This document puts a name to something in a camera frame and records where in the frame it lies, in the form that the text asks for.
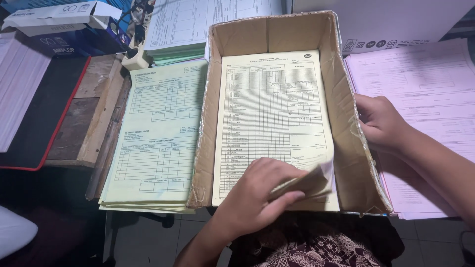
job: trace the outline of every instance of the tiled floor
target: tiled floor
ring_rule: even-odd
[[[118,228],[114,258],[116,266],[172,266],[181,249],[210,219],[206,209],[194,215],[178,215],[173,227],[165,229],[160,222],[137,213],[108,213],[104,257],[110,255],[112,225]],[[468,227],[461,221],[447,219],[399,220],[390,218],[406,247],[393,261],[394,267],[461,267],[464,263],[458,244],[461,231]],[[466,234],[465,247],[475,252],[475,235]],[[226,248],[218,266],[228,265],[231,251]]]

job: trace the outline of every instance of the envelope box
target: envelope box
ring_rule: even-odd
[[[116,21],[121,14],[98,1],[19,10],[5,19],[2,29],[16,27],[39,50],[59,57],[101,56],[123,53],[130,43]]]
[[[222,57],[318,49],[341,211],[392,212],[359,125],[332,11],[239,19],[209,29],[210,61],[189,208],[211,205]]]

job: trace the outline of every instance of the hand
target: hand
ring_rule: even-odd
[[[302,191],[292,191],[269,203],[267,198],[271,190],[305,174],[307,171],[274,159],[252,161],[209,221],[211,228],[228,242],[261,230],[288,206],[305,197]]]
[[[363,133],[370,147],[396,153],[417,130],[410,126],[384,96],[369,97],[355,94]]]

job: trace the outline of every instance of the box lid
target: box lid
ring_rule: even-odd
[[[121,14],[120,9],[98,1],[18,10],[4,20],[2,29],[8,26],[37,27],[88,23],[91,16],[99,19],[103,16],[119,19]]]

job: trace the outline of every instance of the open cardboard box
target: open cardboard box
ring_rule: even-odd
[[[210,62],[195,173],[187,207],[197,209],[211,205],[222,57],[318,49],[335,145],[334,166],[340,209],[365,213],[393,211],[358,122],[356,103],[341,57],[334,12],[219,23],[209,28],[209,47]]]

